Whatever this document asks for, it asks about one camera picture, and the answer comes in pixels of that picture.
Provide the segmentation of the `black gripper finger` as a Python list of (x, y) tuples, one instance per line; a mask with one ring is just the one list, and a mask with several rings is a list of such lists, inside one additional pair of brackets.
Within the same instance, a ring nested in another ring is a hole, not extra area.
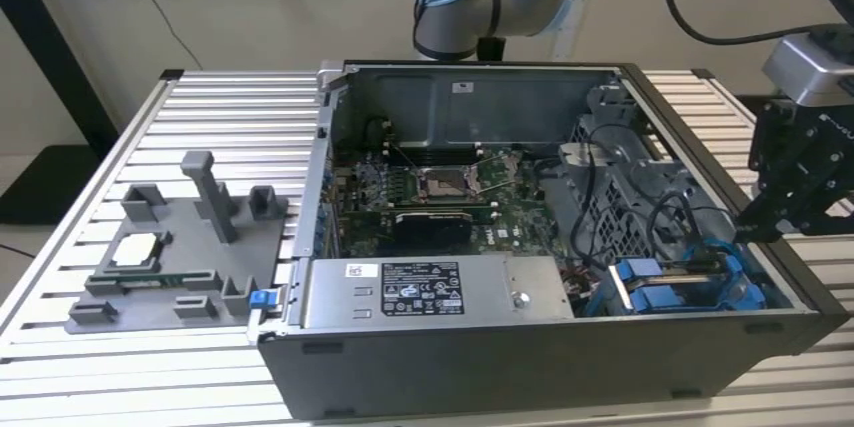
[(802, 217), (802, 198), (794, 182), (769, 182), (735, 220), (737, 243), (771, 243)]
[(853, 194), (853, 173), (838, 171), (821, 181), (806, 197), (798, 226), (806, 236), (831, 236), (853, 233), (853, 214), (830, 215), (827, 210)]

